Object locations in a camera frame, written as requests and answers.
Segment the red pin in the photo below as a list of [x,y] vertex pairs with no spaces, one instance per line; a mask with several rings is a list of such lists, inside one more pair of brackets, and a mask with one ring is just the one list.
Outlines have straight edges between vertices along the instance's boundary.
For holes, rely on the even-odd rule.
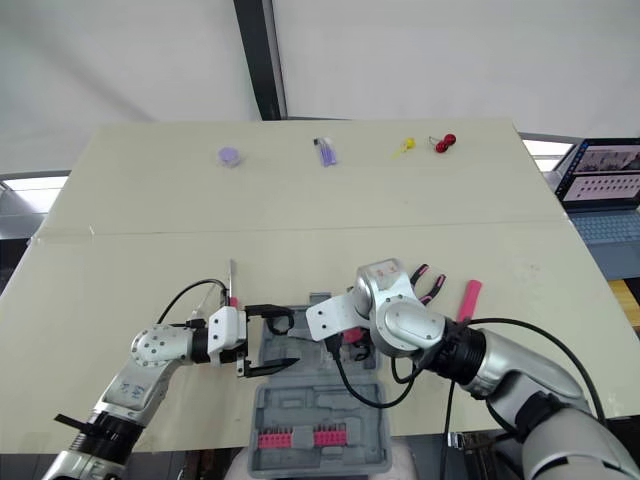
[[433,149],[438,153],[446,152],[451,145],[456,143],[456,136],[453,133],[447,133],[442,140],[429,137],[429,143],[433,145]]

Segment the white table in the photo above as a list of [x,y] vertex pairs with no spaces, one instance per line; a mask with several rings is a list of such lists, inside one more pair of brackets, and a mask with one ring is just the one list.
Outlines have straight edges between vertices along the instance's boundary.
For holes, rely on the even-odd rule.
[[[391,158],[406,136],[448,131],[459,141],[445,156]],[[319,135],[334,139],[338,165],[319,165]],[[217,166],[223,145],[245,163]],[[342,292],[358,266],[391,256],[447,273],[432,308],[448,315],[468,279],[483,281],[478,317],[548,329],[583,361],[608,415],[640,413],[638,342],[508,121],[118,126],[93,140],[0,298],[0,451],[66,448],[74,433],[53,416],[85,418],[132,337],[185,284],[224,278],[230,257],[243,302],[286,305]],[[576,373],[544,339],[499,331]],[[388,363],[380,378],[388,398],[401,391]],[[179,369],[137,449],[247,444],[262,381],[232,367]],[[441,431],[446,390],[421,375],[389,412],[392,433]],[[456,392],[452,429],[494,426],[483,402]]]

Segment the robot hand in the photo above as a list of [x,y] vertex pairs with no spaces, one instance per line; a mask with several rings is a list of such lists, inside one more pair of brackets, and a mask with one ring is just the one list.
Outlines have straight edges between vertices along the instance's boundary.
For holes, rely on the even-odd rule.
[[431,370],[486,400],[496,421],[524,442],[526,478],[640,479],[566,370],[498,334],[427,310],[398,260],[360,267],[353,288],[309,308],[307,320],[313,339],[328,347],[340,332],[368,328],[382,353],[413,360],[412,378]]
[[213,292],[212,288],[184,324],[159,322],[136,335],[127,363],[86,422],[64,415],[55,418],[79,433],[71,447],[58,455],[43,480],[119,480],[133,446],[156,413],[171,376],[180,366],[211,363],[219,367],[235,363],[239,377],[257,377],[276,373],[298,360],[283,358],[252,367],[247,358],[247,318],[259,315],[269,323],[284,316],[292,321],[291,310],[276,305],[239,310],[229,305],[226,295],[224,305],[219,307]]

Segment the white wall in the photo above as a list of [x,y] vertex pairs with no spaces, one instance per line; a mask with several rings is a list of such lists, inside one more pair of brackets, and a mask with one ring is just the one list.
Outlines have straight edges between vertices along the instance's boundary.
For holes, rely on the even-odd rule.
[[637,0],[274,0],[291,116],[640,135]]
[[104,123],[260,118],[229,0],[0,0],[0,69],[0,175]]

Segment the keyboard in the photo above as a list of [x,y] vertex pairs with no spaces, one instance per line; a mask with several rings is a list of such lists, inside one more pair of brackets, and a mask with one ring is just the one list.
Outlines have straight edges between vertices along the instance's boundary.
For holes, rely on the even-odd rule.
[[640,241],[640,215],[572,216],[587,245]]

